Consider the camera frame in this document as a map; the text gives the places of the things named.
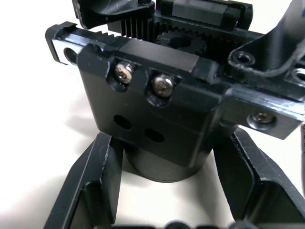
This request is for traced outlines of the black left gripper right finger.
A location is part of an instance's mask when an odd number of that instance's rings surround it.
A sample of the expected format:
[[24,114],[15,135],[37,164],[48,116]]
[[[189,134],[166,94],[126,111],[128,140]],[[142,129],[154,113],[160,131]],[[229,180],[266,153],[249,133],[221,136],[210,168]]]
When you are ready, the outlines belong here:
[[243,129],[214,147],[218,177],[234,220],[259,228],[305,227],[305,199]]

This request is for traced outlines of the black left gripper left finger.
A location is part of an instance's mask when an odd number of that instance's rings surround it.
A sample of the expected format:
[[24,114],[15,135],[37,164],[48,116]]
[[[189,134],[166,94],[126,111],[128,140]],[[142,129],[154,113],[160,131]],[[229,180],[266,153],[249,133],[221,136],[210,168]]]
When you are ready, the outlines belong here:
[[115,223],[123,145],[100,132],[68,172],[46,229],[110,229]]

